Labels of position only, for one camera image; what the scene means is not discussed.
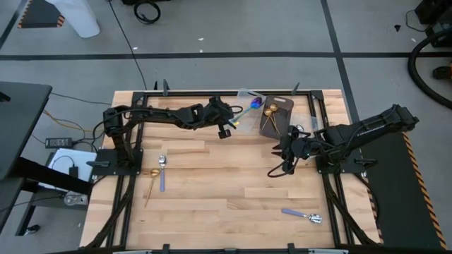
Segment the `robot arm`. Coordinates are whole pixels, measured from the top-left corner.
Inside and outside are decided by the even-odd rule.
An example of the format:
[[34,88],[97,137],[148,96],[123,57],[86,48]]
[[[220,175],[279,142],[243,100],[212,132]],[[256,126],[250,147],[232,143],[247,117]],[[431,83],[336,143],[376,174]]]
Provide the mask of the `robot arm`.
[[[105,134],[113,139],[114,149],[117,151],[117,162],[123,166],[134,163],[131,144],[126,141],[124,134],[131,131],[140,123],[168,123],[188,130],[196,130],[217,125],[220,129],[220,138],[231,136],[230,130],[225,130],[224,125],[234,118],[234,113],[229,104],[221,101],[220,97],[211,97],[204,107],[195,104],[190,107],[182,107],[177,110],[158,109],[152,107],[128,107],[119,106],[107,109],[103,113]],[[124,125],[123,117],[129,121]]]
[[[363,121],[351,125],[340,124],[316,131],[314,138],[309,138],[310,133],[301,132],[294,126],[289,126],[288,135],[281,137],[280,144],[273,148],[281,150],[273,152],[273,154],[281,156],[284,161],[272,169],[268,176],[278,177],[293,174],[298,159],[307,159],[310,156],[320,156],[325,163],[332,167],[337,166],[354,149],[388,133],[411,131],[417,122],[419,119],[412,116],[406,107],[394,104],[381,114]],[[282,167],[284,173],[272,175],[271,173],[279,167]]]

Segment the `wooden tabletop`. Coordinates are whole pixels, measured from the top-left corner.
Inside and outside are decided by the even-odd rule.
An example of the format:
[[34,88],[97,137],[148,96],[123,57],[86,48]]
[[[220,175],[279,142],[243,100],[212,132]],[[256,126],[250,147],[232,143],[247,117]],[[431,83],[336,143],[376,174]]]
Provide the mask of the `wooden tabletop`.
[[[132,93],[116,92],[113,106],[130,105]],[[349,123],[341,91],[324,90],[323,94],[330,124]],[[291,123],[312,131],[306,97],[288,98],[295,102]],[[234,104],[236,97],[222,100]],[[208,98],[150,98],[150,105],[170,109],[197,103],[206,104]],[[286,248],[288,243],[297,248],[334,246],[323,183],[313,159],[300,160],[294,175],[271,179],[267,172],[281,163],[270,153],[277,140],[260,136],[258,126],[250,133],[233,131],[224,140],[217,132],[217,127],[189,131],[145,124],[143,170],[136,180],[127,249],[161,249],[164,243],[171,249]],[[104,147],[114,147],[111,139],[105,138]],[[160,182],[155,181],[144,208],[150,170],[159,168],[161,154],[167,155],[166,191],[160,192]],[[378,242],[367,189],[352,175],[344,174],[342,180],[350,214]],[[117,176],[108,176],[95,186],[81,246],[94,239],[110,216],[116,182]],[[319,214],[323,222],[282,214],[282,208]],[[341,218],[338,223],[344,243]]]

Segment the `gold spoon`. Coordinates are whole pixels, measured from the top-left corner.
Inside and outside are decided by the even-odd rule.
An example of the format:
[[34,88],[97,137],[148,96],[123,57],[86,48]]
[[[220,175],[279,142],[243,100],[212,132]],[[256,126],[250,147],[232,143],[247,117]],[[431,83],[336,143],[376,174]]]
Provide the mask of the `gold spoon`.
[[266,109],[266,110],[263,111],[263,114],[267,116],[267,119],[266,119],[266,122],[263,123],[262,129],[266,126],[266,124],[267,124],[267,122],[268,122],[268,120],[269,120],[269,118],[270,118],[272,113],[273,113],[273,111],[271,111],[271,109]]
[[273,120],[274,120],[273,124],[275,125],[275,129],[279,134],[280,132],[278,131],[278,127],[276,127],[276,116],[275,116],[275,112],[278,110],[278,106],[273,103],[270,105],[270,110],[273,112]]
[[266,109],[263,113],[267,116],[267,120],[266,120],[266,122],[263,124],[262,129],[263,129],[263,128],[265,127],[265,125],[267,124],[268,119],[270,119],[271,123],[273,124],[273,127],[275,127],[276,133],[277,133],[278,135],[280,135],[280,131],[278,130],[278,127],[276,127],[276,124],[275,124],[273,118],[271,118],[271,115],[273,114],[273,111],[271,111],[271,109]]
[[153,169],[150,171],[150,184],[149,184],[149,189],[148,189],[148,195],[146,196],[146,202],[144,203],[144,208],[146,208],[146,205],[148,205],[150,191],[153,189],[154,179],[158,175],[160,175],[160,169]]

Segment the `gray floor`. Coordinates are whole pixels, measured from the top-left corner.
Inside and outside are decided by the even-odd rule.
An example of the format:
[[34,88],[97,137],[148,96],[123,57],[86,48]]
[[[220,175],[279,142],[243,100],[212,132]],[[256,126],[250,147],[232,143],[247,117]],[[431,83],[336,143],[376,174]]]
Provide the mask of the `gray floor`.
[[[89,1],[101,33],[90,39],[77,36],[68,23],[62,28],[12,29],[0,48],[7,55],[128,54],[129,48],[107,2]],[[425,38],[405,26],[405,12],[420,0],[328,0],[342,52],[410,52]],[[0,3],[0,32],[19,5]],[[172,0],[159,3],[161,20],[143,25],[132,7],[113,0],[131,46],[138,54],[208,52],[332,52],[321,2],[318,0]],[[410,16],[412,25],[419,25]],[[402,25],[397,32],[394,25]],[[430,46],[424,51],[438,51]],[[429,72],[450,59],[420,59],[425,80],[452,99],[450,82],[438,82]],[[448,246],[452,246],[452,173],[448,165],[447,135],[452,112],[422,94],[406,71],[407,59],[344,59],[360,118],[389,108],[407,106],[420,118],[411,132],[412,145]],[[319,57],[139,59],[148,87],[167,79],[172,89],[292,88],[343,89],[336,60]],[[54,92],[83,99],[111,102],[115,90],[142,90],[143,82],[133,60],[0,61],[0,80],[52,85]],[[92,128],[106,106],[51,96],[46,110],[61,119]],[[38,138],[81,137],[42,116]],[[51,150],[34,139],[23,156],[44,163]],[[18,202],[29,198],[21,193]],[[78,247],[83,211],[38,208],[32,222],[42,225],[37,234],[15,237],[15,227],[25,207],[14,209],[0,235],[5,253],[48,253]]]

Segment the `purple handle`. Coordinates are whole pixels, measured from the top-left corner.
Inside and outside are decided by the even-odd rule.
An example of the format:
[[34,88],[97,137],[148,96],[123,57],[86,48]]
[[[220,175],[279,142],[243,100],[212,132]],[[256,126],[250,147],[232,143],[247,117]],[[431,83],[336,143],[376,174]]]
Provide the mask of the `purple handle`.
[[160,192],[165,191],[165,170],[160,172]]
[[282,208],[282,209],[281,209],[281,212],[282,212],[282,213],[285,213],[285,214],[300,216],[300,217],[305,217],[305,216],[306,216],[306,215],[305,215],[304,213],[302,213],[302,212],[297,212],[297,211],[294,211],[294,210],[291,210],[291,209],[287,209],[287,208]]

